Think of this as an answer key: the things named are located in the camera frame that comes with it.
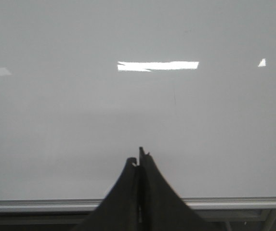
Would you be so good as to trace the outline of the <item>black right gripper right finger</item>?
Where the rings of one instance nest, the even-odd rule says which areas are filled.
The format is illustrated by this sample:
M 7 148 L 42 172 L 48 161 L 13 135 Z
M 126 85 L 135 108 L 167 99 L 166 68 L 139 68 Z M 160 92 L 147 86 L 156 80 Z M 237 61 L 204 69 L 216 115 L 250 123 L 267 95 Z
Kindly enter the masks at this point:
M 195 213 L 176 194 L 153 157 L 139 148 L 141 213 L 144 231 L 217 231 L 219 227 Z

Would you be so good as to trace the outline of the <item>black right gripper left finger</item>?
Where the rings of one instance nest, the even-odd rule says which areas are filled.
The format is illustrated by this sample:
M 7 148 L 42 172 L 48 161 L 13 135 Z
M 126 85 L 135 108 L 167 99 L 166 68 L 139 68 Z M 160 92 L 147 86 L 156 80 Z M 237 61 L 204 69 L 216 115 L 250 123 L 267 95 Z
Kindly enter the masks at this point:
M 138 185 L 137 159 L 130 157 L 113 188 L 74 231 L 137 231 L 138 230 Z

